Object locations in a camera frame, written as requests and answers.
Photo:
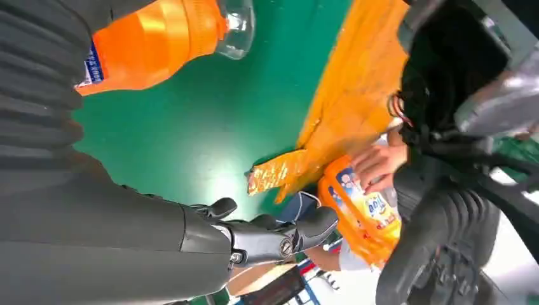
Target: green work surface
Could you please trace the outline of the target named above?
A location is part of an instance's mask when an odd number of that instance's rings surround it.
[[[276,190],[247,196],[245,172],[294,148],[351,0],[254,2],[246,58],[198,58],[149,90],[87,97],[77,148],[142,193],[187,205],[231,197],[234,218],[278,212]]]

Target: white sleeve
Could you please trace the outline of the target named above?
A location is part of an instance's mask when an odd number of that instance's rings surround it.
[[[341,244],[341,252],[339,253],[339,265],[341,270],[346,271],[356,271],[356,270],[365,270],[370,269],[371,267],[367,265],[367,262],[364,261],[361,257],[357,256],[352,252],[350,245],[346,240],[343,240]]]

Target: orange bottle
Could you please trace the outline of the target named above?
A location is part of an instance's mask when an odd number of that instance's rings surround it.
[[[352,251],[363,258],[368,265],[377,264],[380,256],[378,252],[383,247],[369,236],[324,177],[318,182],[318,197],[322,205],[331,207],[337,212],[339,217],[337,230],[345,236]]]
[[[357,255],[367,263],[381,266],[389,258],[400,237],[400,217],[381,193],[365,195],[353,172],[351,158],[343,156],[333,161],[318,184],[323,205],[339,215],[339,232]],[[364,232],[368,238],[358,238]],[[368,249],[365,255],[360,248]]]
[[[141,90],[215,52],[240,59],[254,35],[252,0],[157,0],[93,36],[77,91]]]

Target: fingers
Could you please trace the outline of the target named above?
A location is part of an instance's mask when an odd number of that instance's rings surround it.
[[[382,158],[381,161],[377,162],[375,165],[356,173],[356,175],[358,175],[361,188],[366,190],[372,184],[373,180],[390,173],[392,172],[388,168],[387,159]]]
[[[383,166],[385,162],[385,157],[373,154],[369,156],[367,159],[363,160],[363,162],[358,163],[354,167],[355,174],[360,178],[363,179],[363,176],[365,175],[365,172],[372,169]]]
[[[383,189],[386,189],[392,186],[393,186],[393,174],[390,173],[388,175],[383,176],[380,179],[380,181],[377,181],[376,183],[373,183],[370,186],[367,186],[367,188],[365,188],[365,194],[380,192]]]
[[[353,160],[352,160],[352,167],[356,167],[357,165],[363,163],[363,161],[371,158],[372,156],[375,156],[378,154],[378,151],[379,151],[379,145],[373,145],[371,147],[369,147],[368,149],[364,150],[362,153],[360,153],[359,155],[357,155]]]

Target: robotic hand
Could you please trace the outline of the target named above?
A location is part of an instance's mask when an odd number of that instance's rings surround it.
[[[250,222],[222,221],[237,208],[231,198],[211,206],[190,206],[212,223],[231,242],[230,263],[240,267],[285,261],[290,256],[321,244],[336,228],[338,217],[328,207],[319,207],[296,223],[279,223],[262,214]]]

